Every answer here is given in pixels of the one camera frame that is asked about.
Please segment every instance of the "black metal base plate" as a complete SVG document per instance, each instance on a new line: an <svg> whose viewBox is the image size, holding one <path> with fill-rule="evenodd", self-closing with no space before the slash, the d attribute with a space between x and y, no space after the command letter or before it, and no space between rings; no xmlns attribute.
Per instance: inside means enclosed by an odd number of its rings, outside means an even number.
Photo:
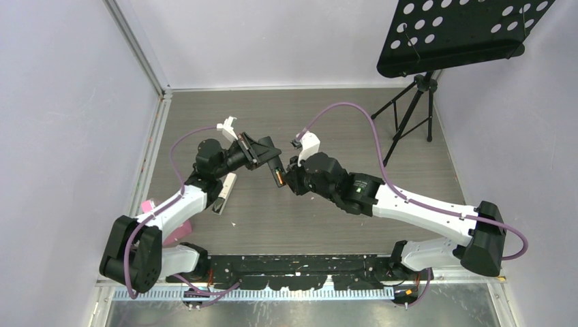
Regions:
<svg viewBox="0 0 578 327"><path fill-rule="evenodd" d="M390 273L389 257L357 255L212 255L215 288L240 281L242 290L320 289L331 276L335 290L376 290L400 281ZM423 272L422 280L427 278Z"/></svg>

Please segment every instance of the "perforated black panel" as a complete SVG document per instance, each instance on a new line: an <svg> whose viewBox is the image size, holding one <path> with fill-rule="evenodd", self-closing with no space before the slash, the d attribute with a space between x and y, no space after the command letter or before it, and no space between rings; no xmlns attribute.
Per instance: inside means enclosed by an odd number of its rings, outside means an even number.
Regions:
<svg viewBox="0 0 578 327"><path fill-rule="evenodd" d="M523 41L553 2L399 0L378 71L393 78L517 57L524 51Z"/></svg>

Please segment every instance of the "orange wire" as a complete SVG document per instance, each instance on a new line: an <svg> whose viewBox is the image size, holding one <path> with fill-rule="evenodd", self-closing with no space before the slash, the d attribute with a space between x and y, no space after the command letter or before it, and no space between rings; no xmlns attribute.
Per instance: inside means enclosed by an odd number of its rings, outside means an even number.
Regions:
<svg viewBox="0 0 578 327"><path fill-rule="evenodd" d="M419 272L418 272L418 274L417 274L417 276L416 276L416 280L415 280L415 282L416 282L416 290L418 290L418 291L419 291L419 282L420 282L420 281L421 281L421 277L420 277Z"/></svg>
<svg viewBox="0 0 578 327"><path fill-rule="evenodd" d="M209 270L209 280L207 281L207 287L211 286L212 282L213 282L213 269L211 268Z"/></svg>

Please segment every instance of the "wire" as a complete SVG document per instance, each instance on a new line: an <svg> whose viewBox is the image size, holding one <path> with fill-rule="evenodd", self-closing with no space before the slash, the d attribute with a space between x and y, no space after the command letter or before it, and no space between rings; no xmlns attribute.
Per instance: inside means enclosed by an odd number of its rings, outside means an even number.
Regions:
<svg viewBox="0 0 578 327"><path fill-rule="evenodd" d="M425 288L423 289L423 292L421 292L421 294L417 297L417 299L408 304L408 308L413 307L414 305L417 305L421 299L423 299L423 296L425 295L425 293L427 293L427 291L429 290L429 282L431 281L431 268L427 268L427 281L425 282Z"/></svg>
<svg viewBox="0 0 578 327"><path fill-rule="evenodd" d="M183 196L183 194L185 194L185 181L183 180L183 177L181 176L181 173L179 172L179 169L177 168L177 165L174 163L174 159L173 159L173 153L174 153L174 149L177 147L177 145L179 145L179 143L181 143L184 139L188 138L189 136L198 133L199 131L208 131L210 129L217 129L216 126L210 126L210 127L202 127L202 128L198 128L195 129L193 131L190 131L188 133L186 133L185 135L183 135L181 138L179 138L173 145L172 147L170 147L170 152L169 152L169 159L170 159L170 164L172 165L172 169L174 170L174 173L176 174L177 178L179 179L179 182L181 184L181 197ZM166 209L170 208L173 204L177 203L181 197L175 197L172 201L170 201L169 203L167 203L165 206L158 208L157 210L154 210L153 213L151 213L147 218L145 218L143 221L141 221L136 228L134 229L134 231L130 234L127 243L126 243L126 247L125 247L125 253L124 253L124 258L123 258L123 268L124 268L124 275L125 275L125 285L127 287L127 292L128 292L128 296L131 299L135 299L138 297L138 292L135 292L132 289L132 283L130 281L130 265L129 265L129 255L130 255L130 247L132 245L132 243L134 242L134 238L136 237L136 235L138 234L138 232L152 219L154 219L154 217L160 213L163 213Z"/></svg>
<svg viewBox="0 0 578 327"><path fill-rule="evenodd" d="M210 300L209 302L206 302L206 303L203 303L203 304L197 306L197 309L206 308L206 307L210 307L211 305L214 305L223 296L227 295L229 292L233 291L234 289L236 289L238 287L239 287L239 282L236 282L233 286L229 287L225 292L222 292L221 295L217 296L213 300Z"/></svg>
<svg viewBox="0 0 578 327"><path fill-rule="evenodd" d="M207 280L207 288L213 283L213 269L209 270L209 279Z"/></svg>
<svg viewBox="0 0 578 327"><path fill-rule="evenodd" d="M203 291L202 289L196 287L195 285L191 284L191 282L189 282L185 277L179 275L179 274L174 274L173 277L176 277L178 280L182 281L183 283L187 284L190 288L192 288L193 290L195 290L195 292L191 292L191 291L186 291L189 294L195 293L195 294L199 294L199 295L205 295L205 296L214 296L214 295L227 295L228 292L230 292L229 290L223 291L223 292L210 292L210 291Z"/></svg>
<svg viewBox="0 0 578 327"><path fill-rule="evenodd" d="M420 274L418 273L417 276L416 276L416 280L415 280L416 290L418 290L418 291L419 291L419 282L420 282L420 280L421 280Z"/></svg>
<svg viewBox="0 0 578 327"><path fill-rule="evenodd" d="M403 281L401 281L401 283L397 283L395 285L383 285L383 287L396 287L396 286L400 286L401 284L405 283L407 281L407 279L404 279Z"/></svg>
<svg viewBox="0 0 578 327"><path fill-rule="evenodd" d="M395 193L397 196L399 196L401 199L407 201L408 203L411 204L415 204L417 206L420 206L422 208L425 208L427 210L430 211L434 211L437 213L442 213L444 215L450 215L453 217L459 217L461 218L461 213L456 213L453 211L449 211L449 210L445 210L445 209L441 209L441 208L437 208L435 206L430 206L428 204L419 202L417 200L414 199L409 199L408 197L403 194L402 192L400 192L395 185L391 182L391 180L388 178L387 173L385 171L385 167L383 166L382 162L383 162L383 155L381 153L381 144L379 141L379 137L378 137L378 132L376 130L376 126L374 125L374 122L372 121L371 117L369 116L369 114L367 113L367 111L365 111L365 109L363 109L362 107L356 105L356 104L352 104L350 102L337 102L336 104L332 104L329 107L325 108L324 110L322 110L320 113L317 114L317 116L315 116L315 118L313 118L313 120L307 125L307 127L305 127L303 129L303 131L301 131L301 133L299 133L299 135L297 136L297 140L301 140L301 138L303 137L303 135L305 135L305 133L307 131L309 131L311 129L311 126L321 117L323 116L326 112L328 112L329 110L332 110L336 107L339 106L349 106L349 107L353 107L356 108L357 110L359 110L361 113L363 113L363 115L365 116L365 118L367 119L367 122L369 122L369 125L371 126L371 131L374 134L374 140L376 143L376 150L377 150L377 154L378 154L378 160L379 160L379 167L381 169L381 173L383 176L383 179L385 181L385 183L387 184L387 186L393 191L393 193ZM518 251L515 254L512 255L508 255L503 257L503 260L513 260L513 259L517 259L521 256L523 256L526 251L528 250L528 239L516 228L507 225L505 223L500 223L499 221L494 221L491 219L487 219L487 218L483 218L483 217L477 217L477 216L472 216L472 215L466 215L464 217L465 219L471 219L471 220L475 220L475 221L479 221L481 223L488 223L489 225L494 225L494 226L498 226L499 228L503 228L505 230L508 230L514 234L516 234L518 237L520 237L521 241L522 241L522 248L520 249L520 251Z"/></svg>

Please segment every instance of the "pink object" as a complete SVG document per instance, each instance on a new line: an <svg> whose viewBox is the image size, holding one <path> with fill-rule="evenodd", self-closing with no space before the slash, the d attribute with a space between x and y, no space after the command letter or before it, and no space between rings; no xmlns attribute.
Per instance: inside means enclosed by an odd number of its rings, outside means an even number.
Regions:
<svg viewBox="0 0 578 327"><path fill-rule="evenodd" d="M150 213L155 208L155 202L153 199L144 201L143 203L140 204L140 208L144 213ZM185 223L183 223L183 225L180 225L177 229L175 229L174 231L172 231L172 233L170 233L170 235L163 242L163 246L173 244L174 242L177 242L180 238L183 238L188 234L191 234L192 232L193 227L191 226L191 222L187 220L185 221Z"/></svg>
<svg viewBox="0 0 578 327"><path fill-rule="evenodd" d="M149 213L155 208L155 203L152 200L144 201L140 204L143 213Z"/></svg>

